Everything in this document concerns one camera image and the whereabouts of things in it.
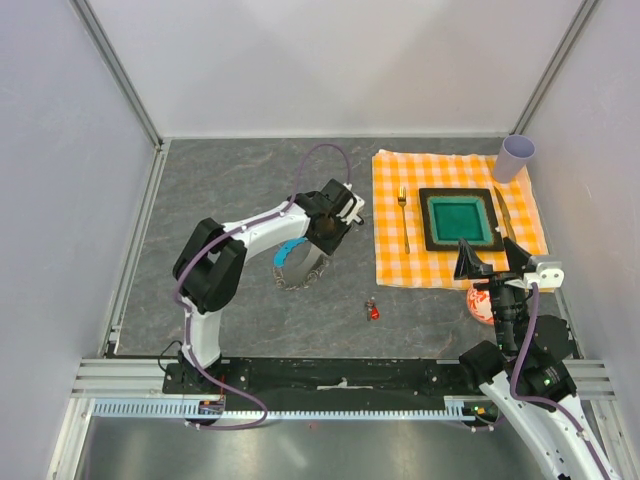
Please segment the red key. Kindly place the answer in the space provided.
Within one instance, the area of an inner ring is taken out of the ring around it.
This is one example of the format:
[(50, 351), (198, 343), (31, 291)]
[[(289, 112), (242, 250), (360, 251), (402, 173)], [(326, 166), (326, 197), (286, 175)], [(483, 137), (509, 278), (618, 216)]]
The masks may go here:
[(380, 318), (380, 312), (374, 298), (370, 298), (365, 302), (365, 312), (368, 321), (375, 321)]

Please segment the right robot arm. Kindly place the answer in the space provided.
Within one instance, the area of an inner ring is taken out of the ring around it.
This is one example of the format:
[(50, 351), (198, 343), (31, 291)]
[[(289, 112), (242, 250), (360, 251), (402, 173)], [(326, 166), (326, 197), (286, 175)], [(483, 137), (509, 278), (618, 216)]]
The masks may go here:
[(567, 323), (539, 312), (542, 291), (563, 283), (562, 265), (510, 238), (503, 245), (509, 268), (496, 271), (467, 240), (458, 242), (454, 277), (488, 293), (496, 336), (460, 356), (459, 384), (497, 407), (546, 478), (616, 479), (565, 364), (572, 352)]

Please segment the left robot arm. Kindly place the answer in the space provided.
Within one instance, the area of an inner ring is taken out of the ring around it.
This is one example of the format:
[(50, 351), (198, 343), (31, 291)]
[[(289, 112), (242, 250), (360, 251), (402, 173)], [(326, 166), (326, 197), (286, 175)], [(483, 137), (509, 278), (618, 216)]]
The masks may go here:
[(322, 190), (298, 193), (259, 215), (226, 224), (198, 223), (173, 267), (175, 298), (185, 310), (185, 382), (208, 393), (219, 382), (223, 309), (235, 296), (246, 262), (275, 246), (303, 239), (311, 244), (302, 274), (334, 254), (346, 234), (364, 220), (365, 201), (349, 184), (330, 180)]

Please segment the gold knife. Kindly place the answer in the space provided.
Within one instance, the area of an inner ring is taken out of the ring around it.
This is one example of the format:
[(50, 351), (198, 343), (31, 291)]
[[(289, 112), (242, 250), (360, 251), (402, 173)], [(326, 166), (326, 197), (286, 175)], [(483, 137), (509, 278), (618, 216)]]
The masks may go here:
[(506, 201), (505, 201), (501, 191), (497, 187), (494, 188), (494, 192), (495, 192), (498, 204), (499, 204), (499, 208), (501, 210), (501, 214), (502, 214), (503, 221), (504, 221), (504, 224), (505, 224), (507, 237), (511, 241), (516, 243), (517, 242), (517, 237), (516, 237), (513, 225), (511, 223), (511, 215), (510, 215), (508, 206), (506, 204)]

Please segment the green square plate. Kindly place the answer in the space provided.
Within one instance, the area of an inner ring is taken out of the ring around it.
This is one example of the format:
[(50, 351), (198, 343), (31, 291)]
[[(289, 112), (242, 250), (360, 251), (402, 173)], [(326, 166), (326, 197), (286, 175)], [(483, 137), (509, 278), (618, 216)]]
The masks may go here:
[(420, 188), (418, 196), (427, 251), (455, 251), (460, 239), (476, 251), (504, 250), (488, 189)]

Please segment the gold fork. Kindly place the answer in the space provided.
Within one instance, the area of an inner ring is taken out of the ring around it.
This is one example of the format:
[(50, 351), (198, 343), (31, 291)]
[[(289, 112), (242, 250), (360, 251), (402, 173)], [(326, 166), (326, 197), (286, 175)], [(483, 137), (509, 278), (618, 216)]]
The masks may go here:
[(404, 251), (406, 254), (411, 253), (409, 235), (406, 220), (407, 190), (405, 186), (400, 186), (397, 193), (397, 203), (401, 209), (403, 235), (404, 235)]

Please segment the orange checkered cloth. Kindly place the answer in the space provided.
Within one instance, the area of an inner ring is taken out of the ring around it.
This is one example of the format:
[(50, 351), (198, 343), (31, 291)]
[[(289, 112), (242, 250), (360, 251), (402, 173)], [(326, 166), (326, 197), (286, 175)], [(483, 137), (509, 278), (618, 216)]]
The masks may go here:
[[(381, 150), (372, 158), (373, 226), (376, 282), (405, 288), (466, 290), (468, 280), (453, 278), (457, 252), (429, 252), (425, 247), (418, 190), (427, 187), (497, 187), (508, 206), (517, 243), (531, 254), (548, 253), (531, 180), (522, 169), (508, 184), (492, 177), (494, 155), (445, 155)], [(406, 220), (411, 253), (404, 251), (400, 186), (407, 190)]]

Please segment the lilac cup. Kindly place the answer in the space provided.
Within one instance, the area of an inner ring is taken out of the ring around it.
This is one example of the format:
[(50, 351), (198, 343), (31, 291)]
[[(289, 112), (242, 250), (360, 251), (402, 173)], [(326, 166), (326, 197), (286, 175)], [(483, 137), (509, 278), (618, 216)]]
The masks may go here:
[(511, 182), (535, 153), (536, 147), (528, 137), (519, 134), (507, 136), (496, 157), (492, 171), (493, 179), (501, 184)]

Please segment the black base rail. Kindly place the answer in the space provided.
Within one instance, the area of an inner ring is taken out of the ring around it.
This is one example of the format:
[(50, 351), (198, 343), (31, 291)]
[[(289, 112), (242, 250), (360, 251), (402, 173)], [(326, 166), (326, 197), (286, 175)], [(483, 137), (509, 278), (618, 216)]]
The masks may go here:
[(257, 406), (234, 387), (275, 406), (434, 406), (446, 396), (477, 396), (456, 361), (433, 359), (227, 357), (207, 369), (222, 387), (187, 360), (165, 367), (165, 394), (223, 394), (233, 406)]

